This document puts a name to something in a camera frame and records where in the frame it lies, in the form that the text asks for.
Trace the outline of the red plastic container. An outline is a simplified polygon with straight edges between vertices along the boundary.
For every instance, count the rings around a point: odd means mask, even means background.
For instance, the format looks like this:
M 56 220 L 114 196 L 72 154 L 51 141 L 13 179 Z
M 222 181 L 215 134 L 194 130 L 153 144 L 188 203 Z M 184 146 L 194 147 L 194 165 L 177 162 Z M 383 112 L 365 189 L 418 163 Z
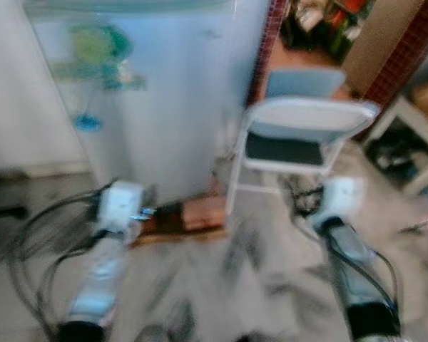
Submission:
M 349 14 L 368 14 L 374 0 L 335 0 Z

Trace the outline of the red brick stack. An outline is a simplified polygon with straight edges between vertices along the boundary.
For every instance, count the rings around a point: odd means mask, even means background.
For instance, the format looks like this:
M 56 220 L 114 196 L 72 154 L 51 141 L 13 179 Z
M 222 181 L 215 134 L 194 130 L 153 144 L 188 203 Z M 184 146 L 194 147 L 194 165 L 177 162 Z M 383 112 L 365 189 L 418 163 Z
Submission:
M 131 246 L 223 238 L 228 235 L 226 219 L 226 198 L 221 195 L 171 203 L 141 222 L 141 232 Z

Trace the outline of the brown cardboard board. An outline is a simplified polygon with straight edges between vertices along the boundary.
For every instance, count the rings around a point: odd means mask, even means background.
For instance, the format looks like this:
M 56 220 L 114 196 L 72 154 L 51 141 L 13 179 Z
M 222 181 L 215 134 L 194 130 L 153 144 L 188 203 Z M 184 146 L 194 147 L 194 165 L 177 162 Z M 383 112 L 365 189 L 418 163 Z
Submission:
M 349 88 L 364 95 L 386 65 L 419 66 L 428 52 L 424 37 L 406 37 L 426 0 L 374 0 L 342 62 Z

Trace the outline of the black bag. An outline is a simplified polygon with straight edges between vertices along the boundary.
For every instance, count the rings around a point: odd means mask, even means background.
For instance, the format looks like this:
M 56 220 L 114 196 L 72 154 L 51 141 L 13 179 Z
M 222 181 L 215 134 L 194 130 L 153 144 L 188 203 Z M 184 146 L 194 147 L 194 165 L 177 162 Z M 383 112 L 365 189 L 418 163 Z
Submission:
M 365 146 L 365 156 L 381 172 L 406 172 L 413 162 L 411 153 L 419 139 L 405 128 L 397 128 L 371 140 Z

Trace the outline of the white low table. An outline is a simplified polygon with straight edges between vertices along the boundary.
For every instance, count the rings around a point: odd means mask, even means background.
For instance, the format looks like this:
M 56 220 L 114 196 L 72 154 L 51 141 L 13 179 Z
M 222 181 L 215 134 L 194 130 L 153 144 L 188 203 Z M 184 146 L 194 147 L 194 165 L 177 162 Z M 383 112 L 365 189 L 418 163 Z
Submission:
M 367 136 L 365 136 L 364 145 L 380 139 L 395 120 L 409 127 L 420 140 L 428 145 L 428 116 L 406 98 L 402 97 L 402 95 L 399 95 L 393 101 L 393 104 L 388 105 L 383 114 L 377 118 L 376 123 L 374 123 L 370 131 L 368 131 Z M 401 192 L 404 195 L 414 196 L 419 195 L 423 189 L 427 188 L 428 162 L 424 162 L 423 164 L 417 163 L 416 175 L 402 186 Z

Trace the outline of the small blue fridge sticker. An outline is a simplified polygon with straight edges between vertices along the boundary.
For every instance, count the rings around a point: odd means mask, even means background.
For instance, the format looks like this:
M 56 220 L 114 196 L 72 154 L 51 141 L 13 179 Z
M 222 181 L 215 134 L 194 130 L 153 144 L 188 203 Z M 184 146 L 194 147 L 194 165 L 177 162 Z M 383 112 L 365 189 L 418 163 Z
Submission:
M 94 116 L 89 112 L 83 112 L 71 118 L 75 130 L 81 133 L 99 133 L 103 127 L 103 120 L 98 116 Z

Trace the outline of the grey folding chair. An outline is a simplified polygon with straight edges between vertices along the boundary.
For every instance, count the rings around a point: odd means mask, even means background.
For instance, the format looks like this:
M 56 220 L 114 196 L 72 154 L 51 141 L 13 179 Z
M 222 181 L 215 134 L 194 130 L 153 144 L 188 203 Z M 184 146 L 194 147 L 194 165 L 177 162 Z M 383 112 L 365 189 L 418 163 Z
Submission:
M 239 191 L 269 192 L 240 181 L 243 170 L 324 178 L 342 146 L 370 127 L 380 106 L 368 100 L 335 100 L 347 75 L 339 68 L 310 66 L 270 72 L 264 98 L 246 110 L 233 148 L 226 214 Z

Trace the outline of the green fridge sticker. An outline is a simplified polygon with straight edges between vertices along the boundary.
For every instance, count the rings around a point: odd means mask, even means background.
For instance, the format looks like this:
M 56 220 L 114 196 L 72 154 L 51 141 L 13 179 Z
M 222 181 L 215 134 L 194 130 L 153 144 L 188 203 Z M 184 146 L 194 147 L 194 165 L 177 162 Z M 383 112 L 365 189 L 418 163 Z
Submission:
M 94 82 L 105 91 L 146 90 L 146 78 L 132 71 L 128 59 L 135 45 L 118 26 L 81 23 L 68 28 L 73 58 L 51 62 L 54 78 Z

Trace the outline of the black furniture foot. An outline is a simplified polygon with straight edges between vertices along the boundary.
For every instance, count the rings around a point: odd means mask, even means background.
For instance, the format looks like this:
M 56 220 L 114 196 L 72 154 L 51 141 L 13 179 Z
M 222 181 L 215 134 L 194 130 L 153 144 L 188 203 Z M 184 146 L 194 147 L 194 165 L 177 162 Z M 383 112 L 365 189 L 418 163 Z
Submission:
M 29 215 L 27 208 L 17 205 L 9 207 L 0 207 L 0 218 L 2 217 L 13 217 L 16 219 L 24 219 Z

